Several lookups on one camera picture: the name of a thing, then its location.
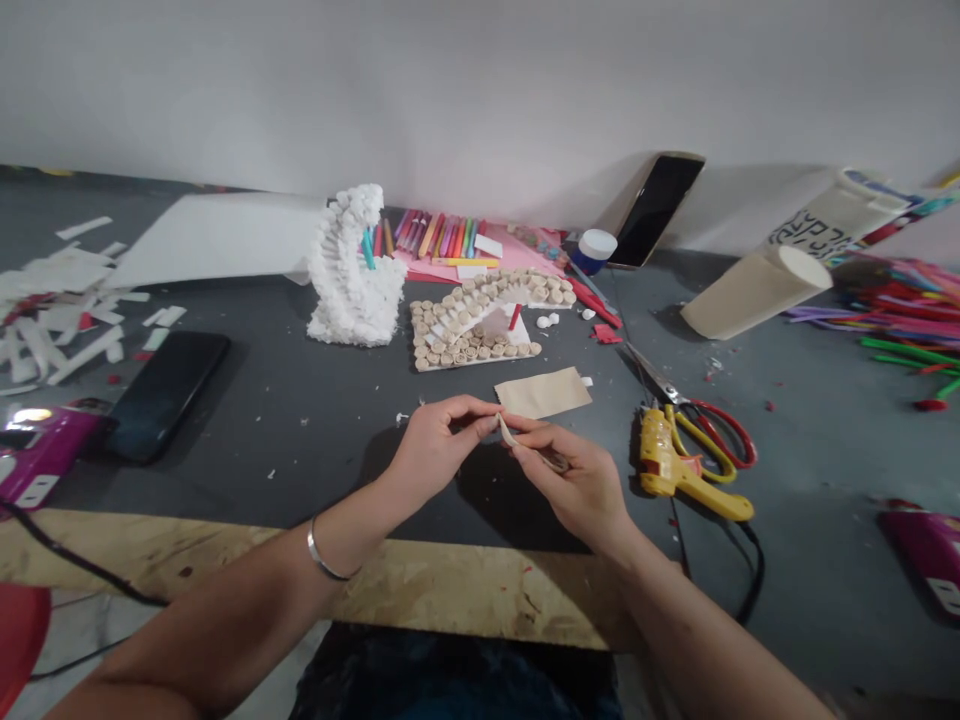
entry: right hand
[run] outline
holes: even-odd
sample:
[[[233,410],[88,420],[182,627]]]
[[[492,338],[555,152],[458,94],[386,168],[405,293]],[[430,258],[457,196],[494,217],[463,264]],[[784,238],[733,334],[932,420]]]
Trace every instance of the right hand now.
[[[610,453],[551,423],[505,413],[504,422],[522,434],[522,447],[510,448],[524,475],[550,501],[560,523],[598,555],[610,555],[636,526],[627,514],[620,475]],[[570,470],[558,475],[538,453],[549,447],[563,455]]]

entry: phone screen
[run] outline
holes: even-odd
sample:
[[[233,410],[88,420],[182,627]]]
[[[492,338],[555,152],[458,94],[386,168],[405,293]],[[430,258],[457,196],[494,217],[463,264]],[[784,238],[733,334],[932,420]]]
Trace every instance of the phone screen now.
[[[136,463],[155,460],[229,347],[226,335],[170,333],[113,406],[106,449]]]
[[[617,235],[611,263],[640,267],[647,261],[705,162],[699,156],[657,158]]]

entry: red chair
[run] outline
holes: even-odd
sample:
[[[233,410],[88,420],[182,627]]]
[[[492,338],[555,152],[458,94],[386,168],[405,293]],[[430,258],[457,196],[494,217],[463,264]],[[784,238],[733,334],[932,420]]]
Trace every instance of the red chair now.
[[[50,627],[50,590],[0,583],[0,719],[17,701]]]

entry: bracelet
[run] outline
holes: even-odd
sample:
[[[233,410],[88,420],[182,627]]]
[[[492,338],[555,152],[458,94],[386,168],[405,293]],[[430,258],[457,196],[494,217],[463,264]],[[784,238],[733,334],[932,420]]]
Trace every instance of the bracelet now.
[[[317,541],[313,537],[313,526],[317,522],[317,518],[320,517],[320,513],[317,513],[313,516],[313,519],[310,521],[310,530],[307,532],[307,549],[310,551],[310,557],[313,558],[313,561],[317,564],[323,574],[326,575],[331,580],[336,580],[337,582],[349,582],[352,580],[360,570],[358,569],[353,575],[341,575],[340,573],[334,572],[330,567],[323,561],[323,558],[320,557],[320,553],[317,552]]]

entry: wooden board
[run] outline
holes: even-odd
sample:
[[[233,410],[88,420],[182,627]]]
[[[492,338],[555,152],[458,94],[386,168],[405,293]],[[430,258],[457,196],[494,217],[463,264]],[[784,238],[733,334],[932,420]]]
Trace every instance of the wooden board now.
[[[68,510],[33,517],[65,547],[166,599],[280,532]],[[0,523],[0,581],[113,591],[14,521]],[[597,650],[639,647],[613,577],[589,555],[387,540],[346,587],[331,618]]]

